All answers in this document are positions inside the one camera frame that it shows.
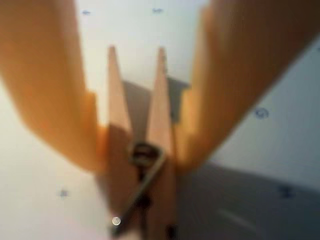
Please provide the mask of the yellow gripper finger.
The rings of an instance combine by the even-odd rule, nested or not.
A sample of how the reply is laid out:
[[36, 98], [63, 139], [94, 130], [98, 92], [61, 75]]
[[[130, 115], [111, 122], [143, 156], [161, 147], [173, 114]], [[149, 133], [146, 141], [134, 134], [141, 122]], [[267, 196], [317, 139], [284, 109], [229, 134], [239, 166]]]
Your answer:
[[212, 0], [174, 127], [179, 174], [202, 165], [320, 33], [317, 0]]
[[32, 133], [77, 167], [106, 171], [106, 130], [85, 85], [73, 0], [1, 1], [0, 74]]

